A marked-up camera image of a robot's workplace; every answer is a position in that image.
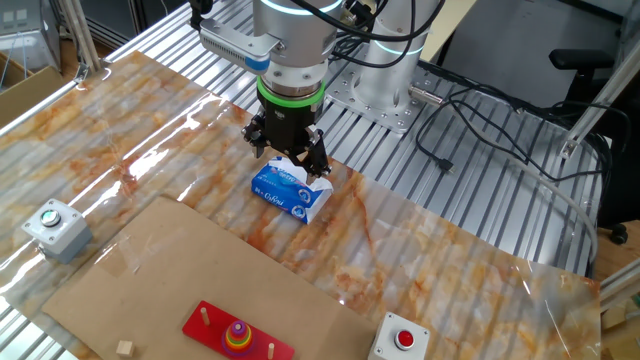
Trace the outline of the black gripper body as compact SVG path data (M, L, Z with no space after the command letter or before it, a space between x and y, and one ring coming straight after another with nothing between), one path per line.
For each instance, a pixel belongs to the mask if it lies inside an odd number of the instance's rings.
M321 112L318 101L303 107L285 107L261 98L264 124L261 133L279 152L302 153L310 142L308 127L314 125Z

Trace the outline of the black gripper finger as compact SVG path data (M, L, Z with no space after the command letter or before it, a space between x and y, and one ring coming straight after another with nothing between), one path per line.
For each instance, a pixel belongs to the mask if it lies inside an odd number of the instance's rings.
M296 140L296 159L307 173L307 184L331 173L323 135L317 127L306 127L305 135Z
M264 149L268 146L267 139L263 135L264 115L256 114L251 121L242 129L244 140L252 147L254 157L260 158Z

